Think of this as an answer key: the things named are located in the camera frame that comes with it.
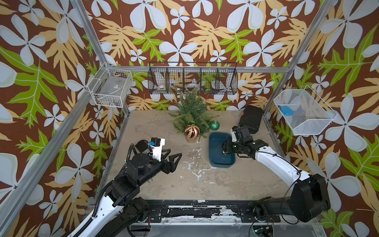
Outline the small green christmas tree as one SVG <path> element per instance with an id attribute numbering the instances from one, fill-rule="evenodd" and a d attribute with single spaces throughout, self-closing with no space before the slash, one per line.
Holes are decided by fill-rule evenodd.
<path id="1" fill-rule="evenodd" d="M 201 137 L 205 138 L 206 134 L 211 130 L 209 123 L 216 119 L 216 115 L 209 112 L 207 103 L 197 95 L 197 91 L 181 95 L 180 102 L 177 103 L 178 111 L 171 114 L 172 123 L 177 132 L 185 136 L 185 128 L 195 124 L 200 129 L 200 135 L 193 140 L 185 139 L 188 143 L 195 143 Z"/>

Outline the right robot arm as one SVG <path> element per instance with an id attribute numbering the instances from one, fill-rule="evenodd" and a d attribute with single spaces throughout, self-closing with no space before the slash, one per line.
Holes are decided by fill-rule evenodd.
<path id="1" fill-rule="evenodd" d="M 259 202 L 255 209 L 257 218 L 292 215 L 301 222 L 308 222 L 331 208 L 326 180 L 321 175 L 311 175 L 294 166 L 263 140 L 254 140 L 245 126 L 234 126 L 231 136 L 222 145 L 224 154 L 252 158 L 288 185 L 282 198 L 270 197 Z"/>

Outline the green glitter ball ornament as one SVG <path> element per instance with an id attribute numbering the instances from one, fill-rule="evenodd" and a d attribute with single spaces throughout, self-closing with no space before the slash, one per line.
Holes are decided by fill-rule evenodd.
<path id="1" fill-rule="evenodd" d="M 220 123 L 217 120 L 212 120 L 209 123 L 209 127 L 212 131 L 217 131 L 220 128 Z"/>

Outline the red gold striped ornament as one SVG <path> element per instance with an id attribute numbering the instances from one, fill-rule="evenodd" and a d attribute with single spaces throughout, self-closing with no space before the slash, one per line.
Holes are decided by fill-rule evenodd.
<path id="1" fill-rule="evenodd" d="M 200 135 L 200 129 L 195 124 L 189 125 L 185 128 L 185 136 L 189 140 L 196 139 Z"/>

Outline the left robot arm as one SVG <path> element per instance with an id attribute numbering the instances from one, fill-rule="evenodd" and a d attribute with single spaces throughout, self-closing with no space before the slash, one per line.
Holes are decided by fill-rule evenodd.
<path id="1" fill-rule="evenodd" d="M 140 188 L 160 172 L 174 173 L 182 157 L 164 149 L 164 139 L 153 137 L 129 146 L 118 175 L 100 192 L 94 209 L 70 233 L 71 237 L 116 237 L 149 218 L 150 206 L 138 196 Z"/>

